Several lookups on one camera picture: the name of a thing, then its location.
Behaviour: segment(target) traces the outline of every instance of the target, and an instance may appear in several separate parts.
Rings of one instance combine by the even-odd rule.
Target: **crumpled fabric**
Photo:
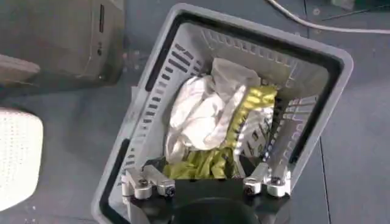
[[[167,164],[163,171],[170,179],[225,179],[236,175],[231,149],[192,151],[187,160]]]
[[[261,143],[268,140],[276,94],[274,86],[250,87],[232,118],[221,147],[233,150],[234,161],[241,177],[245,177],[245,171],[239,161],[239,155],[244,149],[248,150],[247,157],[255,154],[255,151],[263,150],[265,144]],[[254,135],[254,130],[258,130],[259,126],[260,131]]]
[[[211,75],[189,79],[176,98],[166,138],[165,175],[245,177],[239,155],[244,151],[245,156],[258,156],[265,145],[268,135],[259,127],[269,131],[276,93],[274,86],[261,86],[255,71],[215,58]]]
[[[188,116],[214,92],[211,76],[192,77],[181,87],[173,104],[165,141],[165,157],[169,163],[180,162],[186,154],[186,145],[181,132]]]
[[[214,60],[211,76],[187,80],[171,111],[165,144],[167,161],[180,162],[189,150],[219,147],[249,83],[260,83],[255,71],[221,58]]]
[[[261,85],[261,79],[254,70],[223,58],[215,58],[213,60],[211,76],[215,82],[215,91],[224,102],[229,101],[242,85]]]

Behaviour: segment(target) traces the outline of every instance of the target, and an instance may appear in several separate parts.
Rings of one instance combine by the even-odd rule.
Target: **white perforated object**
[[[0,211],[33,194],[42,142],[43,125],[38,117],[0,108]]]

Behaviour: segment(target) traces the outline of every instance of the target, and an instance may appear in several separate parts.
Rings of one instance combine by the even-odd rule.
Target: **gray device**
[[[0,95],[115,82],[122,8],[114,0],[1,1]]]

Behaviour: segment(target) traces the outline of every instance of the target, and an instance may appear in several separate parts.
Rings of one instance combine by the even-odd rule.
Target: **white cable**
[[[381,29],[350,29],[350,28],[340,28],[340,27],[332,27],[332,26],[322,26],[315,23],[311,23],[308,21],[305,21],[303,19],[300,19],[298,16],[292,14],[290,11],[285,9],[283,6],[281,6],[279,3],[276,2],[276,0],[267,0],[270,4],[272,4],[274,7],[279,9],[283,14],[285,14],[288,18],[294,20],[297,23],[300,23],[301,25],[319,29],[319,30],[329,30],[329,31],[335,31],[335,32],[344,32],[344,33],[379,33],[379,34],[390,34],[390,30],[381,30]]]

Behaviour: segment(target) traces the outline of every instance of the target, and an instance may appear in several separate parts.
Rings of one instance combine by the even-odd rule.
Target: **gray plastic basket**
[[[92,212],[99,222],[127,217],[121,170],[140,168],[163,155],[169,113],[180,86],[209,71],[215,57],[253,69],[280,87],[268,163],[288,166],[294,188],[352,72],[351,56],[281,30],[178,4],[157,38],[96,191]]]

